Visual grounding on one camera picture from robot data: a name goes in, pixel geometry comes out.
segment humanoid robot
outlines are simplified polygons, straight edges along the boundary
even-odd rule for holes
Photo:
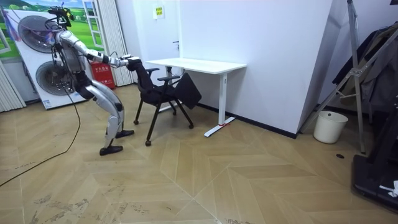
[[[49,13],[55,14],[57,17],[57,28],[51,27],[53,51],[57,57],[59,54],[61,61],[54,60],[60,66],[68,70],[68,74],[74,80],[75,90],[85,99],[93,99],[96,104],[107,111],[110,116],[108,119],[108,127],[106,128],[105,144],[100,149],[101,156],[119,152],[123,150],[122,146],[113,146],[114,138],[121,138],[134,134],[134,131],[123,129],[124,108],[120,99],[107,86],[90,80],[85,73],[85,60],[106,63],[114,68],[126,66],[130,71],[134,70],[134,65],[142,63],[138,57],[125,55],[120,58],[109,57],[96,50],[88,49],[86,45],[80,41],[72,32],[67,30],[70,27],[69,19],[73,20],[70,10],[63,7],[51,7]]]

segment chair leg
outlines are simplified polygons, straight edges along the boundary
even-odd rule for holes
[[[147,136],[147,141],[145,142],[146,146],[150,146],[150,137],[152,136],[152,132],[154,130],[155,127],[155,123],[156,123],[156,119],[157,119],[157,115],[159,114],[159,110],[160,110],[160,106],[162,105],[162,103],[158,103],[156,106],[156,111],[154,114],[154,118],[152,119],[152,123],[150,124],[150,128],[149,128],[149,132],[148,132],[148,136]]]
[[[175,102],[177,103],[178,107],[181,109],[182,113],[184,114],[184,116],[185,116],[186,119],[188,120],[188,122],[189,122],[189,124],[190,124],[190,125],[189,125],[189,128],[192,129],[192,128],[193,128],[193,123],[192,123],[192,121],[191,121],[191,118],[189,118],[187,112],[184,110],[184,108],[182,107],[181,103],[180,103],[178,100],[176,100]]]
[[[177,111],[175,110],[175,107],[174,107],[174,105],[173,105],[173,103],[171,101],[169,101],[169,105],[172,107],[172,109],[174,111],[173,115],[175,116],[177,114]]]
[[[142,103],[143,103],[143,100],[141,100],[139,102],[138,111],[137,111],[137,114],[136,114],[136,119],[134,120],[134,124],[138,124],[139,123],[138,122],[138,118],[139,118],[139,113],[141,113]]]

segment desk leg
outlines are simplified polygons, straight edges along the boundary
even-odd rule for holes
[[[172,76],[172,74],[167,71],[167,66],[166,66],[166,77],[171,77],[171,76]],[[169,109],[171,109],[171,106],[165,106],[165,107],[161,108],[159,110],[159,112],[162,112],[162,111],[165,111],[165,110],[169,110]]]
[[[220,99],[218,104],[218,125],[205,133],[206,137],[210,137],[213,133],[220,130],[235,118],[230,117],[225,120],[225,104],[226,104],[226,81],[227,73],[220,75]]]

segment robot leg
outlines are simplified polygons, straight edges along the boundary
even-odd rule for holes
[[[119,113],[119,117],[121,120],[121,125],[118,129],[118,133],[116,135],[116,138],[121,138],[121,137],[125,137],[125,136],[129,136],[134,134],[134,131],[131,130],[124,130],[124,106],[121,102],[121,100],[118,98],[118,96],[110,89],[108,88],[106,85],[96,81],[96,80],[92,80],[93,85],[99,89],[99,91],[103,92],[106,97],[108,97],[111,101],[114,102],[115,107],[118,109],[118,113]]]
[[[123,150],[122,146],[112,146],[113,139],[118,133],[118,129],[121,126],[121,120],[118,113],[118,109],[115,107],[114,103],[108,99],[103,92],[101,92],[96,87],[89,85],[84,87],[87,91],[92,93],[95,96],[96,104],[104,109],[105,111],[110,113],[108,119],[108,127],[106,128],[105,134],[105,145],[99,151],[101,156],[119,152]]]

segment herringbone floor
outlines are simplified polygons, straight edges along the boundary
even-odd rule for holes
[[[136,86],[116,93],[125,126],[136,131],[115,140],[123,152],[99,156],[108,115],[92,101],[78,104],[81,130],[70,151],[0,188],[0,223],[398,223],[397,215],[349,189],[355,122],[334,145],[238,120],[205,138],[216,113],[188,111],[190,130],[181,112],[166,111],[145,147],[154,108],[145,105],[135,126]],[[72,106],[1,113],[0,181],[64,151],[77,124]]]

